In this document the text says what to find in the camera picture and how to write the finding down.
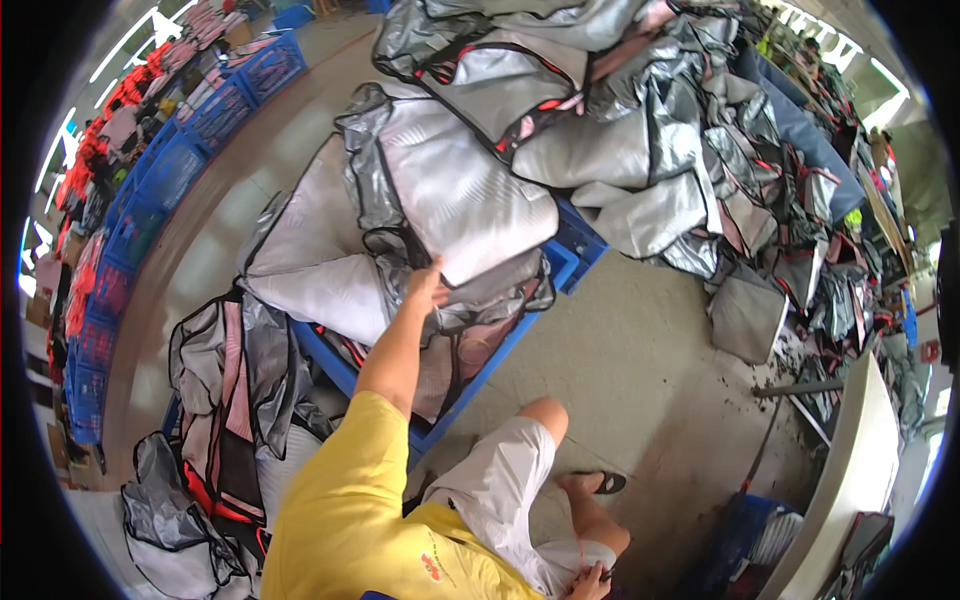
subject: leg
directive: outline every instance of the leg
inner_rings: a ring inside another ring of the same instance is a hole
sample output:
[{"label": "leg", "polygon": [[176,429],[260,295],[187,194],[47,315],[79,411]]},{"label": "leg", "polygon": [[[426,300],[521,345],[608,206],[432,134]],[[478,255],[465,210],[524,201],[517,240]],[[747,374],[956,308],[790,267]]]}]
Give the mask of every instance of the leg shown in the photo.
[{"label": "leg", "polygon": [[613,522],[607,510],[593,499],[593,493],[603,483],[603,478],[600,472],[562,475],[557,478],[557,485],[566,492],[570,501],[573,531],[577,539],[602,543],[620,556],[630,545],[630,532]]},{"label": "leg", "polygon": [[520,409],[517,415],[520,417],[529,417],[546,427],[556,447],[559,447],[560,442],[564,440],[566,426],[570,423],[564,406],[550,396],[537,398]]}]

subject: concrete floor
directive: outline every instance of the concrete floor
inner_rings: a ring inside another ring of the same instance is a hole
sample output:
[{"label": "concrete floor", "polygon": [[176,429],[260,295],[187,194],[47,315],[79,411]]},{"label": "concrete floor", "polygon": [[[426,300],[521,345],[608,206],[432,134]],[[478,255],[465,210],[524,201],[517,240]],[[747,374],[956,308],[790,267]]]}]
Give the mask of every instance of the concrete floor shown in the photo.
[{"label": "concrete floor", "polygon": [[[370,64],[378,17],[316,21],[297,32],[311,67],[260,110],[208,166],[147,259],[117,340],[108,385],[108,473],[91,489],[116,490],[132,475],[133,445],[159,428],[170,399],[167,342],[173,326],[223,294],[234,258],[275,192],[292,189],[332,131],[352,90],[380,76]],[[556,471],[629,474],[611,510],[634,536],[614,583],[656,597],[702,547],[717,507],[736,491],[771,416],[750,389],[777,381],[714,349],[708,296],[691,276],[608,252],[573,297],[561,296],[493,374],[411,477],[441,472],[538,396],[570,414]],[[798,416],[784,406],[752,492],[805,507],[812,461]],[[563,493],[548,484],[534,504],[534,541],[571,536]]]}]

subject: fluorescent light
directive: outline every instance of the fluorescent light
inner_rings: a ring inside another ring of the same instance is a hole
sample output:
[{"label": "fluorescent light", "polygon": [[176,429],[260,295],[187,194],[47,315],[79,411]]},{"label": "fluorescent light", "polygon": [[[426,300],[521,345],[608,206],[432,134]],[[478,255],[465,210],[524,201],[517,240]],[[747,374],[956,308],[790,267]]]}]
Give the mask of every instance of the fluorescent light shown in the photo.
[{"label": "fluorescent light", "polygon": [[27,268],[30,269],[31,271],[32,271],[32,270],[35,268],[35,266],[36,266],[36,265],[34,265],[34,260],[30,257],[30,251],[29,251],[29,250],[25,250],[25,251],[23,251],[23,252],[20,253],[20,260],[22,260],[23,262],[27,263]]},{"label": "fluorescent light", "polygon": [[43,161],[43,165],[40,167],[40,175],[36,178],[34,193],[40,191],[40,184],[43,183],[43,176],[47,174],[47,165],[50,164],[50,160],[54,157],[54,152],[57,150],[57,144],[60,143],[60,136],[66,131],[66,124],[70,122],[70,119],[73,118],[73,113],[76,111],[77,107],[71,108],[70,111],[66,113],[66,118],[63,119],[63,123],[61,123],[57,129],[57,137],[54,138],[54,143],[50,145],[50,152],[47,153],[47,159]]},{"label": "fluorescent light", "polygon": [[57,186],[63,183],[64,180],[66,180],[66,175],[64,173],[60,173],[54,179],[54,184],[50,188],[50,198],[47,198],[47,205],[43,209],[43,214],[47,214],[48,212],[50,212],[50,204],[54,202],[54,196],[57,195]]},{"label": "fluorescent light", "polygon": [[143,45],[140,46],[136,52],[133,53],[133,56],[130,57],[130,60],[127,60],[127,63],[123,65],[124,70],[127,70],[132,64],[146,64],[145,60],[140,59],[140,53],[147,49],[147,46],[150,45],[150,42],[154,41],[154,37],[150,36],[147,38],[147,41],[143,42]]},{"label": "fluorescent light", "polygon": [[104,93],[100,94],[100,98],[97,99],[97,104],[93,105],[94,108],[99,108],[100,105],[104,103],[104,101],[107,99],[107,96],[110,94],[110,91],[113,89],[115,85],[117,85],[118,81],[119,80],[115,79],[109,83],[109,85],[107,86],[107,89],[105,89]]},{"label": "fluorescent light", "polygon": [[40,236],[40,239],[43,240],[44,244],[53,244],[54,243],[54,234],[50,231],[47,231],[46,228],[34,221],[34,230],[36,234]]},{"label": "fluorescent light", "polygon": [[894,87],[895,87],[897,90],[899,90],[899,91],[903,92],[904,94],[906,94],[906,97],[907,97],[907,98],[910,97],[910,90],[908,90],[908,89],[906,88],[906,85],[904,85],[899,79],[897,79],[897,78],[894,76],[893,73],[890,72],[890,69],[888,69],[887,67],[883,66],[883,63],[882,63],[882,62],[880,62],[880,61],[877,60],[877,59],[871,58],[871,59],[870,59],[870,64],[872,64],[877,71],[879,71],[880,73],[882,73],[882,74],[883,74],[883,77],[887,78],[887,80],[888,80],[891,84],[893,84]]},{"label": "fluorescent light", "polygon": [[103,73],[104,69],[107,68],[107,64],[113,59],[113,57],[116,56],[118,52],[120,52],[120,48],[122,48],[123,45],[127,43],[127,40],[130,39],[131,36],[135,34],[136,31],[140,29],[140,27],[142,27],[144,23],[147,22],[147,19],[149,19],[154,15],[155,12],[156,12],[156,7],[149,9],[147,13],[141,16],[140,20],[134,23],[133,27],[131,27],[130,30],[127,31],[124,34],[124,36],[120,38],[120,41],[118,41],[117,44],[113,46],[113,49],[107,53],[107,55],[104,57],[103,62],[101,62],[100,66],[97,67],[97,70],[93,72],[92,76],[90,76],[91,83],[97,81],[97,78],[100,77],[100,74]]},{"label": "fluorescent light", "polygon": [[21,275],[17,279],[20,283],[20,289],[27,293],[27,296],[32,298],[36,294],[36,279],[29,275]]},{"label": "fluorescent light", "polygon": [[179,10],[179,11],[174,12],[174,15],[170,17],[170,20],[171,20],[171,21],[176,21],[177,18],[180,17],[181,14],[184,14],[187,9],[189,9],[189,8],[192,7],[192,6],[196,6],[196,5],[197,5],[197,0],[190,0],[190,2],[187,2],[187,3],[184,4],[182,7],[180,7],[180,10]]}]

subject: flip-flop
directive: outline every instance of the flip-flop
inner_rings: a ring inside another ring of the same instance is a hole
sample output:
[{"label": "flip-flop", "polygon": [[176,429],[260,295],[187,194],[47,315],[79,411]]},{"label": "flip-flop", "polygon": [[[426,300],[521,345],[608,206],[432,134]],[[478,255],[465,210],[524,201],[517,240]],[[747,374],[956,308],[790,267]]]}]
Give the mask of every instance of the flip-flop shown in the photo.
[{"label": "flip-flop", "polygon": [[620,490],[623,490],[627,486],[627,478],[621,475],[620,473],[611,473],[609,471],[601,470],[575,470],[573,471],[574,475],[592,475],[593,473],[600,472],[603,473],[603,483],[600,484],[600,487],[596,489],[594,493],[617,493]]}]

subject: yellow-green clothing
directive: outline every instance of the yellow-green clothing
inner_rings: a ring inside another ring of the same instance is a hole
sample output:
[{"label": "yellow-green clothing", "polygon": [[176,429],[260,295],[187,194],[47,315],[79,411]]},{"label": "yellow-green clothing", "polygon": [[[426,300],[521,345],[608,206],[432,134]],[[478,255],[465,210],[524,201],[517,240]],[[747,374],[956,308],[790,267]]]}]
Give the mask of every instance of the yellow-green clothing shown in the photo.
[{"label": "yellow-green clothing", "polygon": [[264,600],[538,599],[455,511],[427,502],[402,518],[408,424],[361,392],[284,499],[264,566]]}]

